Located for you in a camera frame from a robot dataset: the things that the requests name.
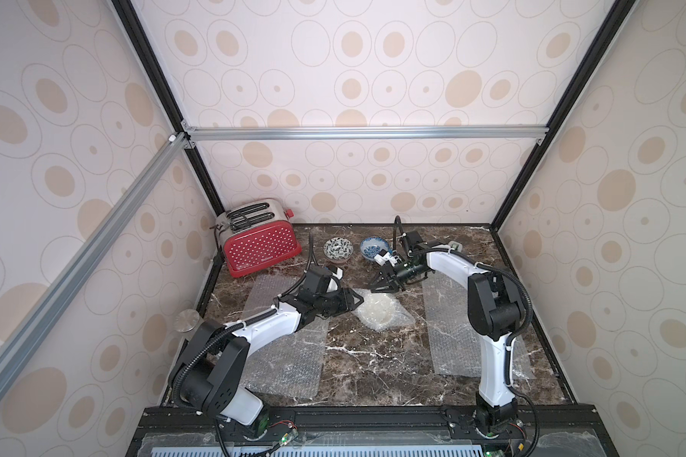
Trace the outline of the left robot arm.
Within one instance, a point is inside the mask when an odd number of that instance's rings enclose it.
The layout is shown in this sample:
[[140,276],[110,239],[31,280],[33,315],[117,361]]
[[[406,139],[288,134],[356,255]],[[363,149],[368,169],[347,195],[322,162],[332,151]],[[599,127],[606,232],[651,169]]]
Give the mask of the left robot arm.
[[250,355],[292,335],[317,318],[353,312],[364,303],[341,282],[342,270],[312,265],[268,310],[227,324],[207,320],[178,356],[169,377],[171,401],[213,419],[229,419],[259,434],[269,413],[264,402],[240,386]]

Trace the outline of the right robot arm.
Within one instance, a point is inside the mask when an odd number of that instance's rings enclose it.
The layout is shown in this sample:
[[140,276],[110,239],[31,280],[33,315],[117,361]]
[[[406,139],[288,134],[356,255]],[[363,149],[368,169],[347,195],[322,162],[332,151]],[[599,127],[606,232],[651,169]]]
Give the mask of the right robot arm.
[[476,262],[450,245],[423,241],[418,232],[398,236],[402,252],[377,252],[373,293],[397,293],[409,283],[442,273],[466,289],[467,316],[480,338],[481,375],[474,424],[485,437],[501,433],[518,415],[513,385],[513,348],[533,320],[533,304],[510,272]]

